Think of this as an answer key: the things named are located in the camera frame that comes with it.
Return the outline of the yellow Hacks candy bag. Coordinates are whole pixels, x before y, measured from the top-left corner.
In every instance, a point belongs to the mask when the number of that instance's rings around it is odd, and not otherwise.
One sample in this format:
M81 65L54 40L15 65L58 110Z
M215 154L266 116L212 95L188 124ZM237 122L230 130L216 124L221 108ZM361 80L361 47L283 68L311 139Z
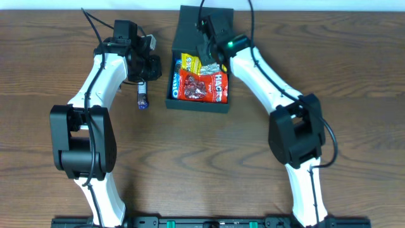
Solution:
M221 66L218 63L202 65L197 56L192 56L186 53L181 54L181 62L182 69L198 75L210 75L217 72L227 72L227 68L225 66Z

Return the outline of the dark blue chocolate bar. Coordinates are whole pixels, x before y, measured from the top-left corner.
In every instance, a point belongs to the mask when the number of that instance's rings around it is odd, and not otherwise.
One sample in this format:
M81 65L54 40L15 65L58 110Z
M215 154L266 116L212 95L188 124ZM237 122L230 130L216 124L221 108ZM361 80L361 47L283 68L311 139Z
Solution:
M145 110L149 107L146 82L143 82L137 86L137 104L140 110Z

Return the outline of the blue Oreo cookie pack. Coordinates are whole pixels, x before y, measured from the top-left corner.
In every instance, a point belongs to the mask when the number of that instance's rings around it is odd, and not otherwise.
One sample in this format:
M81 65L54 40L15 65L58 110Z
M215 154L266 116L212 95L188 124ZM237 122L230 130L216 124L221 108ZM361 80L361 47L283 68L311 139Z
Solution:
M173 80L172 80L172 90L171 96L173 99L178 99L178 89L179 89L179 80L180 80L180 69L182 67L182 60L177 59L175 61L175 67L173 70Z

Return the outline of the red Hacks candy bag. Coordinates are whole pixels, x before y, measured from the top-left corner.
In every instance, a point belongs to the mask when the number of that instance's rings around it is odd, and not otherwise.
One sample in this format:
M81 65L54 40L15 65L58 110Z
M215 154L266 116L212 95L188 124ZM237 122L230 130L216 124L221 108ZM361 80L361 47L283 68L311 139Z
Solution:
M205 103L228 103L228 76L223 72L198 75L180 70L177 99Z

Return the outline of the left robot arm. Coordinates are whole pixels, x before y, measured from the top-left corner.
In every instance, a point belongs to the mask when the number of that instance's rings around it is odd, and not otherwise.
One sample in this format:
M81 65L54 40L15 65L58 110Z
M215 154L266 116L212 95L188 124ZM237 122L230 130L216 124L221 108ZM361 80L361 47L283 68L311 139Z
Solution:
M54 218L52 227L131 227L118 194L113 169L117 145L109 111L123 84L137 87L137 105L149 106L147 83L161 77L161 60L152 54L153 35L129 20L116 20L113 35L100 39L83 86L66 105L49 115L55 167L81 188L90 218Z

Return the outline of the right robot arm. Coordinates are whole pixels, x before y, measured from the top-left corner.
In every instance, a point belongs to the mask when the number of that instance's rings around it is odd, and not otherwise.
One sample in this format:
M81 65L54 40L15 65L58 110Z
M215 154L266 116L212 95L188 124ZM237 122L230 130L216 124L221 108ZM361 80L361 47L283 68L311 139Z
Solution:
M263 59L253 38L235 35L221 13L198 16L196 27L204 37L197 47L202 64L225 66L268 112L268 143L287 170L295 219L303 227L320 226L328 212L317 170L325 143L318 98L302 95L281 79Z

